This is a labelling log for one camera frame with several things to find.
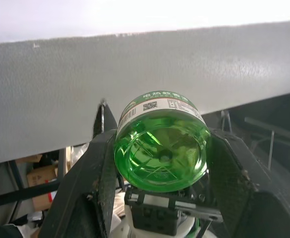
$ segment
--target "white wall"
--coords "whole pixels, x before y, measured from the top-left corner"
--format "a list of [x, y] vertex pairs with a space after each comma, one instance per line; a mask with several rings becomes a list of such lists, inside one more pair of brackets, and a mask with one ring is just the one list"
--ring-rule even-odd
[[0, 44], [0, 162], [91, 139], [157, 89], [204, 114], [290, 93], [290, 22]]

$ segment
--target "barcode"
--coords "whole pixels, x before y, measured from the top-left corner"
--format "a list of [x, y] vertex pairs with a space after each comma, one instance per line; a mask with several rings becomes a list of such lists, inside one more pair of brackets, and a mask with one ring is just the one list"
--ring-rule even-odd
[[149, 110], [149, 109], [152, 109], [152, 108], [157, 108], [157, 101], [156, 102], [150, 102], [150, 103], [146, 103], [146, 104], [143, 104], [143, 111], [146, 111], [146, 110]]
[[120, 127], [121, 127], [122, 125], [124, 125], [124, 123], [125, 123], [128, 119], [130, 119], [131, 117], [133, 117], [135, 114], [136, 114], [136, 108], [133, 108], [129, 113], [127, 113], [127, 114], [123, 117], [123, 119], [122, 119], [121, 122], [120, 122]]

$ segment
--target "white ceiling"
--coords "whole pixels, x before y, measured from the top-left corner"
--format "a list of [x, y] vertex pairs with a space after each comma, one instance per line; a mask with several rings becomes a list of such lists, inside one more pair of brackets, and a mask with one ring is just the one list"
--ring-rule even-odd
[[290, 0], [0, 0], [0, 42], [290, 21]]

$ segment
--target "product label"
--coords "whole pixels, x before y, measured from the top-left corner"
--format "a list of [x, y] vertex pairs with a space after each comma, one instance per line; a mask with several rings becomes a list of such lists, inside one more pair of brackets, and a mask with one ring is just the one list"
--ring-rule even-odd
[[199, 114], [196, 107], [188, 99], [176, 93], [172, 92], [164, 92], [164, 93], [166, 94], [163, 94], [163, 91], [151, 92], [148, 94], [144, 94], [133, 100], [125, 108], [124, 112], [121, 115], [117, 136], [119, 135], [121, 130], [126, 126], [126, 124], [129, 123], [134, 118], [144, 113], [161, 109], [172, 109], [189, 113], [205, 124], [203, 118]]

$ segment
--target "cardboard box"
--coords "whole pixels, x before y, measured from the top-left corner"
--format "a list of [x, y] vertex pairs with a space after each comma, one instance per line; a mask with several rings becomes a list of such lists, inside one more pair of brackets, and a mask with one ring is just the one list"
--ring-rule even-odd
[[[55, 166], [45, 166], [31, 171], [27, 174], [29, 187], [50, 182], [56, 179]], [[42, 211], [49, 209], [56, 192], [47, 193], [38, 197], [33, 197], [35, 211]]]
[[18, 164], [25, 163], [25, 162], [38, 163], [40, 161], [41, 157], [42, 157], [42, 155], [32, 155], [32, 156], [17, 159], [16, 163], [18, 163]]

